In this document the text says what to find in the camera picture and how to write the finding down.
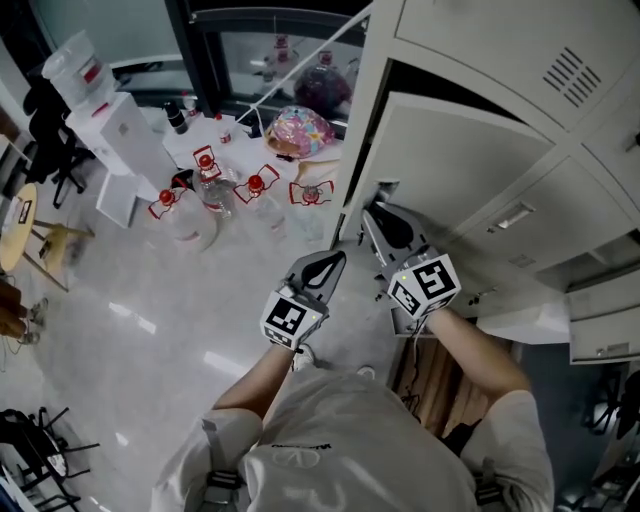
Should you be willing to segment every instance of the white tile floor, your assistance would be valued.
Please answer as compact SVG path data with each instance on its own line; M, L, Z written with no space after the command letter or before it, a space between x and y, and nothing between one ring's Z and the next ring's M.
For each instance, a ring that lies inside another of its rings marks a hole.
M68 294L24 261L12 273L27 306L46 295L50 309L40 343L7 353L0 366L0 410L70 407L62 425L73 431L70 443L102 444L74 459L76 469L92 468L73 481L81 510L144 511L196 415L269 347L258 329L265 300L311 249L291 237L261 239L255 224L236 217L205 252L181 254L140 204L128 230L98 213L104 169L89 163L84 172L87 191L70 191L59 211L53 185L38 185L39 219L89 226L96 238L69 264ZM384 302L374 302L376 260L363 248L347 254L332 317L310 344L328 366L369 364L386 380L398 342Z

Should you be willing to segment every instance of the wooden table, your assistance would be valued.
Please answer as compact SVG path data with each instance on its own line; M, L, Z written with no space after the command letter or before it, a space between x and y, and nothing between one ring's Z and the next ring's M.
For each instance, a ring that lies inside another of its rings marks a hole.
M86 237L93 237L94 234L89 231L67 228L62 224L50 224L36 220L38 191L33 183L28 183L22 187L16 194L16 197L20 201L17 211L15 211L15 213L9 212L9 215L13 215L13 219L10 220L11 224L2 233L2 237L0 238L0 266L2 266L5 272L11 272L18 264L18 261L20 261L20 258L24 256L24 259L40 274L61 290L68 292L67 287L55 279L49 273L49 270L54 268L57 270L61 267L67 234ZM46 237L42 236L34 229L34 226L48 229L49 234ZM30 235L34 235L39 240L45 243L48 242L50 245L48 254L44 258L46 268L41 267L26 252Z

